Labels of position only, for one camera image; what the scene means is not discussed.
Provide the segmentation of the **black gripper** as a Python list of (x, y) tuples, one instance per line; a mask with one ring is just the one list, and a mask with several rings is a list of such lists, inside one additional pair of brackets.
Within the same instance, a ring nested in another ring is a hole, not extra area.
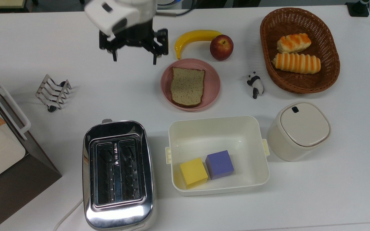
[(156, 65), (157, 58), (169, 54), (169, 38), (166, 28), (158, 31), (153, 30), (153, 20), (136, 24), (121, 31), (112, 32), (114, 38), (108, 40), (111, 35), (99, 32), (99, 48), (112, 54), (113, 61), (117, 62), (118, 49), (129, 46), (145, 48), (153, 54), (153, 65)]

